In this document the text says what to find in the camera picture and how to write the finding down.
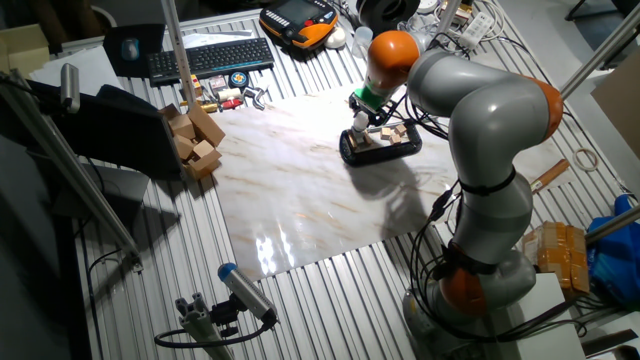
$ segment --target small wooden cube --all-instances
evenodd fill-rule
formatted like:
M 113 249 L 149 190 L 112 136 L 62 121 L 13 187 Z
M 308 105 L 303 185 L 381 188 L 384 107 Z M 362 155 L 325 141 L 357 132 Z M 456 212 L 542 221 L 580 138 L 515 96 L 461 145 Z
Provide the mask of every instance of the small wooden cube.
M 187 115 L 179 115 L 169 120 L 169 127 L 174 135 L 184 136 L 187 139 L 193 139 L 196 137 L 196 132 L 193 129 L 193 123 Z
M 198 78 L 195 75 L 191 75 L 191 81 L 193 81 L 193 89 L 196 92 L 196 96 L 202 96 L 202 85 L 200 85 Z
M 380 139 L 389 140 L 391 137 L 391 128 L 384 127 L 380 130 Z
M 180 156 L 180 159 L 187 160 L 189 156 L 191 156 L 191 153 L 193 153 L 194 145 L 191 143 L 191 140 L 186 137 L 174 135 L 173 143 L 176 145 L 176 150 L 178 150 L 178 156 Z
M 398 134 L 393 134 L 391 135 L 389 142 L 391 142 L 391 145 L 398 145 L 402 142 L 402 138 Z
M 193 148 L 193 152 L 200 158 L 209 155 L 212 151 L 214 151 L 213 145 L 209 144 L 207 140 L 200 141 L 198 145 Z
M 404 136 L 404 134 L 407 133 L 407 128 L 400 124 L 398 126 L 395 127 L 394 131 L 396 132 L 396 134 L 400 135 L 400 137 Z
M 371 140 L 371 136 L 369 136 L 369 132 L 366 130 L 364 132 L 364 143 L 367 145 L 373 144 L 373 140 Z
M 351 130 L 347 131 L 347 138 L 349 139 L 349 144 L 351 144 L 351 148 L 357 149 L 358 148 L 358 142 L 356 141 L 355 136 L 353 136 L 353 131 L 351 131 Z

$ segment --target metal rod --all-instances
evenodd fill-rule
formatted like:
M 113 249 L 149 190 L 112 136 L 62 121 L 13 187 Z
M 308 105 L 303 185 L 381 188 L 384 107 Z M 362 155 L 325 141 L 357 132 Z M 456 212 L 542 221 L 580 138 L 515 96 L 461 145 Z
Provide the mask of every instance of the metal rod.
M 609 66 L 609 63 L 611 63 L 613 60 L 615 60 L 616 57 L 618 57 L 618 55 L 620 55 L 620 53 L 623 52 L 624 49 L 627 48 L 627 46 L 629 46 L 629 44 L 634 42 L 637 37 L 638 37 L 638 28 L 636 27 L 633 30 L 633 34 L 631 34 L 629 36 L 629 38 L 627 40 L 625 40 L 624 43 L 622 43 L 622 45 L 618 46 L 618 50 L 612 52 L 611 54 L 609 54 L 609 56 L 607 56 L 606 59 L 604 59 L 604 63 L 602 64 L 602 67 L 600 69 L 601 70 L 606 70 L 607 67 Z
M 180 32 L 180 23 L 178 22 L 178 12 L 176 11 L 176 3 L 174 0 L 160 0 L 162 10 L 164 11 L 164 19 L 167 21 L 169 28 L 169 37 L 173 45 L 173 53 L 176 56 L 180 78 L 182 79 L 182 90 L 187 100 L 187 105 L 191 109 L 196 103 L 196 91 L 191 81 L 191 70 L 189 70 L 189 60 L 187 59 L 187 51 L 182 43 L 182 33 Z
M 582 65 L 578 71 L 576 71 L 571 78 L 560 89 L 560 95 L 566 100 L 571 94 L 582 84 L 582 82 L 595 70 L 602 61 L 618 48 L 618 44 L 625 41 L 629 36 L 629 33 L 640 24 L 640 4 L 622 21 L 622 24 L 618 26 L 611 35 L 605 40 L 602 45 L 596 50 L 593 57 Z
M 29 88 L 29 85 L 17 70 L 12 71 L 10 79 L 19 85 Z M 4 97 L 20 121 L 49 155 L 58 170 L 78 193 L 96 219 L 100 221 L 100 224 L 107 229 L 122 247 L 122 250 L 138 257 L 140 252 L 135 241 L 122 225 L 107 200 L 102 196 L 89 174 L 80 166 L 71 147 L 53 120 L 49 116 L 40 113 L 38 104 L 33 96 L 9 85 L 0 85 L 0 96 Z
M 623 227 L 631 224 L 638 219 L 640 219 L 640 205 L 637 205 L 633 209 L 625 211 L 624 213 L 602 224 L 597 229 L 588 232 L 584 236 L 584 238 L 587 241 L 587 245 L 589 245 L 611 233 L 622 229 Z
M 458 11 L 458 7 L 460 7 L 461 2 L 462 0 L 447 1 L 447 8 L 444 10 L 444 14 L 440 17 L 440 24 L 438 24 L 436 34 L 446 34 L 449 31 L 449 27 L 453 22 L 453 18 L 456 16 L 456 11 Z

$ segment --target metal clamp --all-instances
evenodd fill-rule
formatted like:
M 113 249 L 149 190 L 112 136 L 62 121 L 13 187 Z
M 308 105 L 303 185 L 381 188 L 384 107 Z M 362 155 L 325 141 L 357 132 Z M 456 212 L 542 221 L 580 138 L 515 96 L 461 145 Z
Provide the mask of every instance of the metal clamp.
M 260 89 L 260 88 L 250 88 L 250 87 L 246 87 L 244 89 L 244 93 L 243 95 L 245 97 L 250 97 L 253 99 L 253 107 L 258 109 L 258 110 L 264 110 L 265 109 L 265 105 L 264 103 L 261 101 L 262 99 L 262 95 L 264 95 L 264 90 Z

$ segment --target stack of wooden blocks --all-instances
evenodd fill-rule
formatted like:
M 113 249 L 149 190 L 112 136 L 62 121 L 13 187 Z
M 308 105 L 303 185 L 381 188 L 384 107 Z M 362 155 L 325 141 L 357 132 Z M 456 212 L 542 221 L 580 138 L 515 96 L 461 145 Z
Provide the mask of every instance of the stack of wooden blocks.
M 380 129 L 380 139 L 388 140 L 391 145 L 398 145 L 402 143 L 402 137 L 406 134 L 407 128 L 402 124 L 396 125 L 393 128 L 383 127 Z
M 522 239 L 524 255 L 543 273 L 555 273 L 567 299 L 589 294 L 584 230 L 545 221 Z
M 211 174 L 220 165 L 222 156 L 216 147 L 225 134 L 218 124 L 195 105 L 186 115 L 172 104 L 160 110 L 167 121 L 178 156 L 187 174 L 195 180 Z

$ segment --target wooden block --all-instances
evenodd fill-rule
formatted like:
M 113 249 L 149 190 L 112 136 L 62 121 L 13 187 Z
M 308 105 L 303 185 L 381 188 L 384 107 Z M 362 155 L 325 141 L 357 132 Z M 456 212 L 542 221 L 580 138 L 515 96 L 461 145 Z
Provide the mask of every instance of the wooden block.
M 349 143 L 351 144 L 351 148 L 357 149 L 358 148 L 358 142 L 356 141 L 356 138 L 353 136 L 353 132 L 351 130 L 347 130 L 347 138 L 349 139 Z
M 371 140 L 371 137 L 369 136 L 369 132 L 366 130 L 364 132 L 364 143 L 367 145 L 373 144 L 373 140 Z
M 180 156 L 180 159 L 187 160 L 189 156 L 191 156 L 194 148 L 191 140 L 181 135 L 174 135 L 173 143 L 176 145 L 176 150 L 178 150 L 178 156 Z
M 380 139 L 389 140 L 391 138 L 391 128 L 384 127 L 380 130 Z
M 202 105 L 202 110 L 204 110 L 207 114 L 218 111 L 218 104 L 204 104 Z
M 402 124 L 396 126 L 395 129 L 393 130 L 396 132 L 396 134 L 400 135 L 401 137 L 407 133 L 407 128 Z
M 391 142 L 391 145 L 398 145 L 402 142 L 402 138 L 400 138 L 400 135 L 398 134 L 393 134 L 391 135 L 389 142 Z
M 200 85 L 198 78 L 195 75 L 191 75 L 191 81 L 193 81 L 193 89 L 196 92 L 196 96 L 202 96 L 202 85 Z
M 189 110 L 189 118 L 204 139 L 211 141 L 213 146 L 220 145 L 220 142 L 224 139 L 224 131 L 220 129 L 218 124 L 213 121 L 200 105 L 195 105 Z
M 179 115 L 169 120 L 169 127 L 174 135 L 184 136 L 187 139 L 196 137 L 193 123 L 187 115 Z
M 200 158 L 209 155 L 212 151 L 215 151 L 215 149 L 207 140 L 200 141 L 198 145 L 193 148 L 193 152 Z

